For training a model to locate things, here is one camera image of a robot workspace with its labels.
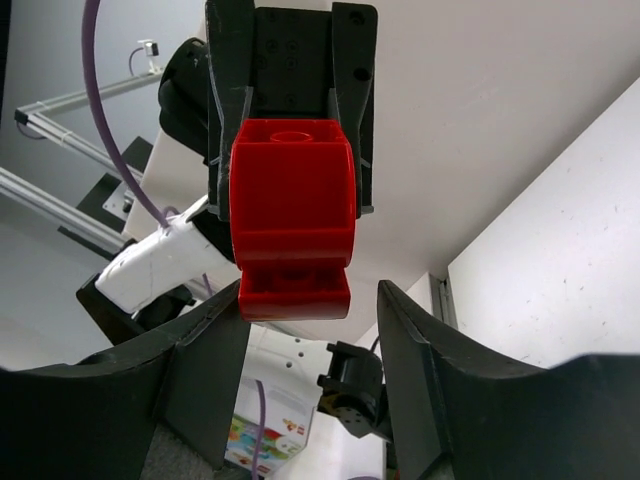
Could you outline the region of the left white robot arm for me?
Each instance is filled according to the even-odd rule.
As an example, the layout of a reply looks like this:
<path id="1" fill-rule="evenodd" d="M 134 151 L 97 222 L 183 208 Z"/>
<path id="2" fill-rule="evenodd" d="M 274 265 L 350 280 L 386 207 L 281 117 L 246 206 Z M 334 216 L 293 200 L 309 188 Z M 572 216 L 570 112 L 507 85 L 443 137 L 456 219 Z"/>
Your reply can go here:
<path id="1" fill-rule="evenodd" d="M 121 250 L 77 297 L 119 343 L 176 317 L 171 291 L 231 265 L 250 322 L 348 315 L 356 222 L 373 211 L 377 9 L 209 1 L 205 35 L 162 73 L 162 131 L 198 154 L 206 194 L 161 212 L 123 161 L 97 85 L 100 5 L 86 3 L 84 80 L 100 136 L 157 229 Z"/>

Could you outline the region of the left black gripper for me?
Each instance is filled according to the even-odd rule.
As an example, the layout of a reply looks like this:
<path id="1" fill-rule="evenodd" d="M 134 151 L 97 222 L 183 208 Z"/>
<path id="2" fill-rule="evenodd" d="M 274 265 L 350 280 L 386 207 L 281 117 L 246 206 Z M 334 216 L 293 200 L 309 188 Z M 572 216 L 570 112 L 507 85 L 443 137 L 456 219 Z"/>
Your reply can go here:
<path id="1" fill-rule="evenodd" d="M 330 110 L 353 152 L 356 216 L 371 214 L 376 8 L 335 2 L 330 14 L 276 7 L 255 10 L 252 1 L 219 0 L 205 3 L 205 20 L 209 210 L 221 220 L 229 218 L 231 149 L 249 114 L 252 94 L 254 118 L 329 116 L 331 51 Z"/>

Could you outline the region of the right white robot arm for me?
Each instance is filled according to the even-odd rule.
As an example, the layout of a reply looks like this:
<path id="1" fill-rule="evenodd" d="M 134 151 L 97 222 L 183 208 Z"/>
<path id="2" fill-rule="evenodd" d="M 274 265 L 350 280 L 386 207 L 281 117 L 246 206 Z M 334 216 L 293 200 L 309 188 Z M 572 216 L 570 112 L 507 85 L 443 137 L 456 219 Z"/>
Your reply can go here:
<path id="1" fill-rule="evenodd" d="M 238 286 L 145 329 L 97 316 L 111 347 L 76 365 L 1 373 L 5 479 L 214 478 L 250 344 L 356 437 L 395 449 L 404 479 L 635 479 L 639 359 L 544 369 L 493 351 L 378 286 L 381 350 L 315 346 L 244 321 Z"/>

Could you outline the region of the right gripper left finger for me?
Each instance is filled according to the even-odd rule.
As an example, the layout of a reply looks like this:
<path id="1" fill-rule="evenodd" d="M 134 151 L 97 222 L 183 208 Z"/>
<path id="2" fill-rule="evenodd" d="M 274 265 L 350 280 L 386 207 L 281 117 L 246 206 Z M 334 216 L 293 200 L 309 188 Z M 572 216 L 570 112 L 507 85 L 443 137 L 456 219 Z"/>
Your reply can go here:
<path id="1" fill-rule="evenodd" d="M 239 287 L 76 365 L 1 373 L 5 479 L 213 479 L 248 345 Z"/>

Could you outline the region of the red round lego piece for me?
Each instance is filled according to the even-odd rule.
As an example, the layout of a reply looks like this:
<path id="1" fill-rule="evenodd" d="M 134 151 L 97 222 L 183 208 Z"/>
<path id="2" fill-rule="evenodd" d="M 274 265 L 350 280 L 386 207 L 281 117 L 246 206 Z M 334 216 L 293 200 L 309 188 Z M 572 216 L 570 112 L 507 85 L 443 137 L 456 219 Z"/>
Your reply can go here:
<path id="1" fill-rule="evenodd" d="M 246 120 L 231 152 L 229 214 L 245 320 L 347 316 L 356 184 L 337 121 Z"/>

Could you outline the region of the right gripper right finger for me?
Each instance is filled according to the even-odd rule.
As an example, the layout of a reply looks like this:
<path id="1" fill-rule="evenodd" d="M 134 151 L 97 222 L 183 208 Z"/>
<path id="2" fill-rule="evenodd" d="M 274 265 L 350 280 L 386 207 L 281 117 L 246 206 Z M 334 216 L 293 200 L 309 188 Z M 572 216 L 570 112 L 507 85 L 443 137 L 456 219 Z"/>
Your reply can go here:
<path id="1" fill-rule="evenodd" d="M 433 317 L 393 282 L 377 318 L 404 479 L 635 479 L 639 359 L 588 354 L 544 369 Z"/>

